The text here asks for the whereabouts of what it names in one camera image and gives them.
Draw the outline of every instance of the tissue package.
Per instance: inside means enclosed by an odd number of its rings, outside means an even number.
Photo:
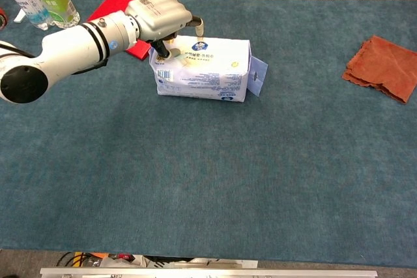
[[[165,45],[180,54],[165,60],[152,50],[149,63],[158,94],[245,100],[251,59],[249,40],[178,36]]]

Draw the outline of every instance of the bottle label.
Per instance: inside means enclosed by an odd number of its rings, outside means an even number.
[[[49,14],[41,0],[16,0],[16,2],[33,24],[41,24],[48,21]]]
[[[76,9],[71,0],[43,0],[54,21],[71,22],[76,15]]]

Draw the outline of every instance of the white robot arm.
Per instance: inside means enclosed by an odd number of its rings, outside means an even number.
[[[35,101],[60,79],[106,65],[110,56],[131,48],[137,39],[170,58],[163,40],[175,38],[186,26],[203,36],[203,20],[177,0],[133,0],[125,12],[45,36],[38,57],[0,42],[0,97],[17,104]]]

